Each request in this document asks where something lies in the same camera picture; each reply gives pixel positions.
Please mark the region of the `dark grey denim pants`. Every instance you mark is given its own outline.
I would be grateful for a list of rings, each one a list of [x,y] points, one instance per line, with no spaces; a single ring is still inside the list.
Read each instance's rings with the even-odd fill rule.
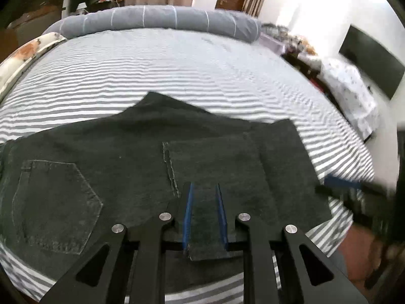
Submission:
[[[168,260],[175,292],[242,271],[225,251],[216,188],[272,229],[328,221],[328,199],[294,124],[211,114],[158,93],[120,114],[1,146],[1,241],[28,266],[60,278],[115,223],[143,224],[193,183],[189,255]]]

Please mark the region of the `blue jeans operator leg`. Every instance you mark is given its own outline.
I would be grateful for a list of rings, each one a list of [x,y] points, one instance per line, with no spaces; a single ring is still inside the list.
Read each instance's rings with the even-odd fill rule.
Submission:
[[[348,277],[345,257],[339,249],[336,249],[329,259],[335,265],[335,267],[337,267],[346,277]]]

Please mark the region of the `white dotted cloth pile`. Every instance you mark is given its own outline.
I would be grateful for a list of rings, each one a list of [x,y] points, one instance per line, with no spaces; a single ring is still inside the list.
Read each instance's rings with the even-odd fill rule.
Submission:
[[[325,82],[340,110],[362,140],[378,128],[378,104],[355,65],[335,58],[320,61],[320,78]]]

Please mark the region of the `grey white striped bed sheet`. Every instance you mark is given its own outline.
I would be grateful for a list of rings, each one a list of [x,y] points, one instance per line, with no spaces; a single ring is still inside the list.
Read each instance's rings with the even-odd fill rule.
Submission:
[[[1,103],[1,140],[113,115],[150,91],[227,117],[292,119],[319,178],[373,178],[363,141],[301,74],[258,43],[202,32],[107,30],[59,44]]]

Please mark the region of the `grey long bolster pillow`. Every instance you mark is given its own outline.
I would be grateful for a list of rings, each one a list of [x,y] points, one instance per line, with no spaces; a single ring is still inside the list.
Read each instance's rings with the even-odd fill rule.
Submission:
[[[172,29],[204,32],[252,43],[261,33],[261,22],[242,12],[202,10],[186,6],[124,6],[88,14],[68,16],[47,28],[66,39],[107,30]]]

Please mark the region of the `floral white orange pillow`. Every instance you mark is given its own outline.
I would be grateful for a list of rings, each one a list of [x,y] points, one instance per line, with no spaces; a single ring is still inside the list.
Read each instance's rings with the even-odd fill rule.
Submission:
[[[49,32],[31,40],[11,53],[1,63],[1,102],[13,89],[18,79],[37,59],[66,40],[63,35],[57,32]]]

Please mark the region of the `dark carved wooden headboard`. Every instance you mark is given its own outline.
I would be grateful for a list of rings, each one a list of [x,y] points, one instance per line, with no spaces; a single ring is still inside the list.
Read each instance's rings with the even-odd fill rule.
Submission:
[[[64,0],[18,0],[1,17],[1,60],[61,20]]]

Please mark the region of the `black wall television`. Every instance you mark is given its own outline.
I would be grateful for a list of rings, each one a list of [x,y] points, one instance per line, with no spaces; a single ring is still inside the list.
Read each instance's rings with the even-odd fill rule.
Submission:
[[[404,64],[378,41],[351,25],[339,54],[366,73],[389,99],[393,98],[404,76]]]

